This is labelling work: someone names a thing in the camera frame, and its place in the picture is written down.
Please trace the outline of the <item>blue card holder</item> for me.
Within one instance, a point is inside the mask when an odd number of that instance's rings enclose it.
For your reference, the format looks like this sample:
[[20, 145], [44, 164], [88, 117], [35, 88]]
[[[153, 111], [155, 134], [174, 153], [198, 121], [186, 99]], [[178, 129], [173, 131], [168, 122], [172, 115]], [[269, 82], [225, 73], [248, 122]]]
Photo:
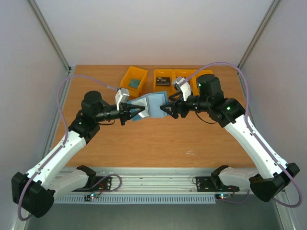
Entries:
[[132, 118], [134, 122], [148, 117], [163, 118], [167, 116], [167, 113], [160, 109], [160, 106], [166, 104], [167, 102], [168, 97], [166, 91], [148, 93], [139, 98], [127, 101], [128, 104], [145, 107], [142, 112], [139, 112]]

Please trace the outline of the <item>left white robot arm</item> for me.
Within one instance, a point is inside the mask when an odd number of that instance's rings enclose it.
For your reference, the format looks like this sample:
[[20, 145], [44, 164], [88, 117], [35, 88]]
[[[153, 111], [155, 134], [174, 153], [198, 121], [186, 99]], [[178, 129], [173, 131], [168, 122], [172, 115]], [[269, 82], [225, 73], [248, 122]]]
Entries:
[[102, 121], [120, 120], [124, 125], [145, 106], [127, 102], [129, 92], [119, 89], [115, 96], [116, 104], [109, 105], [98, 91], [87, 92], [81, 102], [81, 109], [68, 127], [62, 140], [55, 148], [25, 174], [17, 172], [12, 178], [12, 199], [18, 205], [18, 217], [21, 221], [22, 210], [37, 218], [45, 215], [54, 201], [74, 190], [91, 191], [95, 187], [103, 188], [96, 179], [94, 170], [81, 165], [70, 174], [56, 178], [66, 163], [100, 130]]

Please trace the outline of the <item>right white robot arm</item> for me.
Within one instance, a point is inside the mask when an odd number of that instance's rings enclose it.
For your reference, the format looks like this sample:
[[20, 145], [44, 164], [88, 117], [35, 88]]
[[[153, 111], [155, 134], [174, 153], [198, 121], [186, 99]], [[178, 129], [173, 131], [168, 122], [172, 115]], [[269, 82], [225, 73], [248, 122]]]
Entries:
[[269, 202], [299, 173], [297, 164], [287, 163], [261, 136], [243, 106], [234, 98], [224, 97], [216, 76], [204, 74], [197, 78], [199, 95], [192, 94], [183, 77], [176, 78], [172, 85], [177, 92], [160, 107], [162, 111], [175, 119], [184, 118], [189, 112], [206, 112], [237, 140], [256, 166], [254, 171], [220, 166], [211, 174], [216, 190], [226, 186], [249, 189], [261, 201]]

